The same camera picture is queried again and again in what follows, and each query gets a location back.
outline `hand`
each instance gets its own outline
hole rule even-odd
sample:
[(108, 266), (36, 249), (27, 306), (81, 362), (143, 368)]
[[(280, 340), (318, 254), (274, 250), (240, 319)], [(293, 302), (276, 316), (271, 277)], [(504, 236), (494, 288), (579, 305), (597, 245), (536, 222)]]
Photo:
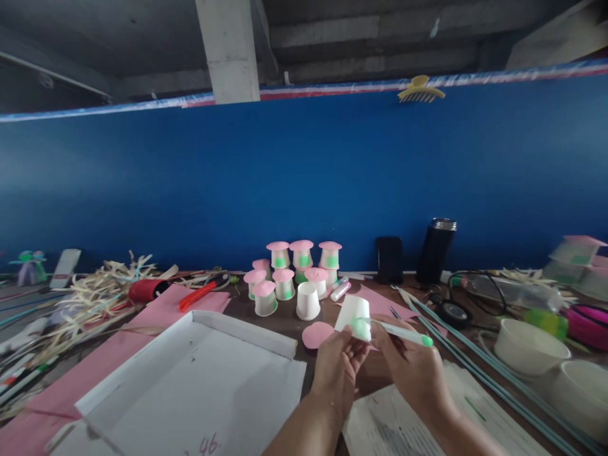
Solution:
[(334, 332), (319, 347), (311, 393), (326, 396), (338, 405), (342, 423), (353, 406), (355, 378), (369, 350), (367, 343), (352, 337), (349, 326)]
[[(372, 315), (374, 320), (415, 329), (403, 320)], [(425, 347), (386, 332), (372, 322), (372, 345), (384, 355), (397, 390), (424, 421), (438, 416), (454, 418), (459, 412), (445, 383), (443, 362), (434, 346)]]

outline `pink paper sheet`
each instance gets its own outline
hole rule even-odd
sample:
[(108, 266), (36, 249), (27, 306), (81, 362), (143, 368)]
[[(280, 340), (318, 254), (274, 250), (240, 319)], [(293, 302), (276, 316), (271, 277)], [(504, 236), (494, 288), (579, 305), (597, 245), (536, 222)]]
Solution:
[[(414, 318), (420, 317), (419, 313), (413, 312), (403, 305), (396, 304), (390, 299), (385, 298), (381, 294), (376, 293), (364, 285), (361, 285), (361, 290), (354, 295), (359, 296), (360, 298), (363, 298), (369, 302), (370, 314), (381, 314), (394, 317), (393, 312), (391, 312), (391, 307), (393, 307), (399, 316), (405, 321), (413, 321)], [(438, 324), (433, 324), (437, 329), (439, 329), (439, 332), (442, 333), (443, 337), (448, 336), (447, 329), (445, 329), (443, 326), (439, 326)]]
[[(179, 301), (192, 292), (188, 288), (171, 285), (126, 327), (172, 325), (184, 316), (179, 311)], [(221, 313), (229, 302), (229, 293), (217, 291), (204, 296), (189, 310), (211, 310)], [(44, 445), (62, 425), (81, 418), (74, 404), (153, 339), (154, 336), (120, 331), (105, 341), (97, 350), (36, 396), (27, 405), (27, 414), (22, 413), (0, 429), (0, 456), (43, 455)]]
[(318, 349), (323, 341), (334, 333), (332, 325), (323, 322), (315, 322), (302, 331), (302, 342), (311, 350)]

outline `white cardboard box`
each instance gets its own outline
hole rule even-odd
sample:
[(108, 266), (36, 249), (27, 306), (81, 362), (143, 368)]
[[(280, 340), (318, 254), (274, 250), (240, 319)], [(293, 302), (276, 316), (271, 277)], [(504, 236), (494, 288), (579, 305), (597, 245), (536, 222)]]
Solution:
[(115, 451), (258, 455), (300, 402), (297, 341), (192, 311), (76, 403)]

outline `red scissors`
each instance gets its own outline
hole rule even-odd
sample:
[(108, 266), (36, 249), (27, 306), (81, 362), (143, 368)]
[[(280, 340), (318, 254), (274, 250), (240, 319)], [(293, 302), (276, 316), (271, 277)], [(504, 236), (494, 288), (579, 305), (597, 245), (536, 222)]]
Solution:
[(192, 304), (194, 304), (195, 302), (197, 302), (204, 295), (206, 295), (206, 294), (210, 293), (211, 291), (213, 291), (214, 289), (216, 289), (219, 284), (223, 285), (224, 282), (228, 281), (229, 279), (230, 279), (230, 276), (227, 275), (227, 274), (224, 274), (224, 275), (218, 274), (218, 275), (216, 275), (211, 280), (211, 282), (209, 282), (207, 285), (203, 286), (202, 288), (199, 288), (195, 292), (190, 293), (185, 298), (183, 298), (179, 302), (179, 310), (182, 313), (185, 313), (188, 310), (188, 307), (190, 307)]

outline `forearm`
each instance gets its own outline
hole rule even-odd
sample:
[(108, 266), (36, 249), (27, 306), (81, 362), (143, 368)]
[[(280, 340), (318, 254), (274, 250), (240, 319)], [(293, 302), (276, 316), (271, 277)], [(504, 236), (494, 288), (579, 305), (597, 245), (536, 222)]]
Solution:
[(335, 452), (342, 430), (339, 395), (311, 392), (295, 408), (264, 456), (324, 456)]
[(504, 456), (502, 448), (460, 412), (427, 414), (421, 419), (447, 456)]

